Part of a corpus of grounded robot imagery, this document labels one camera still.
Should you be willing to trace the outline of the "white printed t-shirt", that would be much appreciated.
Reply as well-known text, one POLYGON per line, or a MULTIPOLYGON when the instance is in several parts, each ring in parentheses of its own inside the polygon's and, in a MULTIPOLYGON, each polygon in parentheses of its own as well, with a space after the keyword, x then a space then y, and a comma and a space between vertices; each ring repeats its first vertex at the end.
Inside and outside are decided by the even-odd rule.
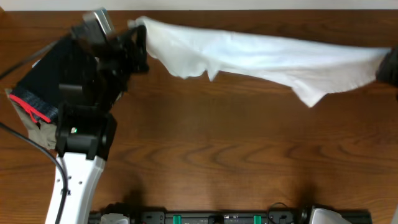
POLYGON ((130 20, 144 25, 146 50, 169 73, 187 79, 207 73, 237 73, 289 86, 308 107, 325 95, 365 86, 388 48, 351 47, 321 42, 176 26, 149 17, 130 20))

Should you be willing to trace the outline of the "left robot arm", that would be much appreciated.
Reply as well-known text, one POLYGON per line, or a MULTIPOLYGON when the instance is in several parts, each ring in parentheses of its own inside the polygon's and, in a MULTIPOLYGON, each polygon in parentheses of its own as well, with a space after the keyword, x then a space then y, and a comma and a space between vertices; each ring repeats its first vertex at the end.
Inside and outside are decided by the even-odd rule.
POLYGON ((116 133, 111 108, 127 92, 131 75, 149 70, 146 35, 144 25, 119 35, 87 26, 72 29, 72 51, 60 61, 63 100, 46 223, 87 223, 116 133))

